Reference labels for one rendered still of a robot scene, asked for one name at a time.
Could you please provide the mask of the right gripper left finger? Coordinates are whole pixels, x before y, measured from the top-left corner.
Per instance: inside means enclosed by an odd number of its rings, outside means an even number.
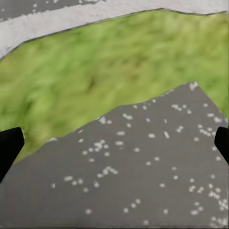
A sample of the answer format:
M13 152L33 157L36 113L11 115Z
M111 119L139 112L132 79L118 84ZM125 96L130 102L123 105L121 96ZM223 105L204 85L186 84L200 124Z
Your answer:
M20 127L0 132L0 183L24 146Z

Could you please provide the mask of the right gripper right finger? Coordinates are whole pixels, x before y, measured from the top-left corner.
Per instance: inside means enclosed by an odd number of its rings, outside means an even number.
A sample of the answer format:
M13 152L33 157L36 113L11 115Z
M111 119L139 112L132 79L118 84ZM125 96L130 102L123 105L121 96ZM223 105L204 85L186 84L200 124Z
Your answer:
M229 129L218 127L214 143L229 164Z

